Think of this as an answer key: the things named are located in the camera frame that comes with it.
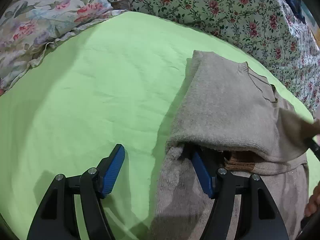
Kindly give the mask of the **person's right hand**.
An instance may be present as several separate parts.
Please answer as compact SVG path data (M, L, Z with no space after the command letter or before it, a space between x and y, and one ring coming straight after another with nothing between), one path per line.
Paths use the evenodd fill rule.
M308 204L306 205L304 215L310 217L313 215L320 204L320 186L319 184L313 189L313 194L309 198Z

